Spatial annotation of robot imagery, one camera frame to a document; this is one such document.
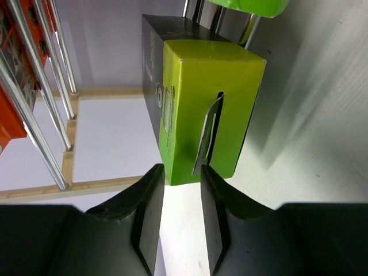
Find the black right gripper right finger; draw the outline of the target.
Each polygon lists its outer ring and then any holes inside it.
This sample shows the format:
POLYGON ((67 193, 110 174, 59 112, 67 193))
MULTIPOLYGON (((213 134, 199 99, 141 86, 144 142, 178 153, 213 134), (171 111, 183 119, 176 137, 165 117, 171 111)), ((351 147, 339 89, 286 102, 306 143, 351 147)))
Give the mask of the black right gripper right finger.
POLYGON ((366 275, 366 203, 268 208, 201 169, 211 275, 366 275))

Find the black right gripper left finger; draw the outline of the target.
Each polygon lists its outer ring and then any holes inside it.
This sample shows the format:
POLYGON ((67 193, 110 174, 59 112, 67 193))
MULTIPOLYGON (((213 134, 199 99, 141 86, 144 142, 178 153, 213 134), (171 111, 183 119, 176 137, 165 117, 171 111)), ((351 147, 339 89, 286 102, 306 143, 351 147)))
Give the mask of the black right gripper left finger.
POLYGON ((153 275, 164 165, 82 212, 72 205, 2 205, 2 275, 153 275))

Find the black green razor box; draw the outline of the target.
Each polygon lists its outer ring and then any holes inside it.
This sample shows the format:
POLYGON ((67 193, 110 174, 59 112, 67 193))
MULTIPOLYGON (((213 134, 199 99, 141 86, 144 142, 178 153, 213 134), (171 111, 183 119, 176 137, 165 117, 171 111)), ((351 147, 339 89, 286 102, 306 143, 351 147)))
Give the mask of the black green razor box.
POLYGON ((239 12, 241 11, 249 15, 238 42, 238 44, 245 49, 249 48, 260 19, 274 18, 282 14, 289 4, 289 0, 226 0, 210 2, 217 6, 239 12))
POLYGON ((166 177, 234 175, 266 60, 178 16, 142 15, 142 90, 166 177))

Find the orange Gillette razor box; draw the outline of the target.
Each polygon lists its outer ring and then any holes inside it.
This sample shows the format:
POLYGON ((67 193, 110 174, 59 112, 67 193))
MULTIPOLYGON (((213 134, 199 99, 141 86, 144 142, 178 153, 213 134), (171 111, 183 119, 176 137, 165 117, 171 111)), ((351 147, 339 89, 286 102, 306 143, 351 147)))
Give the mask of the orange Gillette razor box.
MULTIPOLYGON (((4 55, 7 65, 15 76, 29 108, 33 110, 41 87, 37 83, 30 58, 7 1, 1 1, 1 54, 4 55)), ((27 132, 23 120, 10 100, 8 92, 1 89, 1 152, 11 140, 25 137, 27 132)))

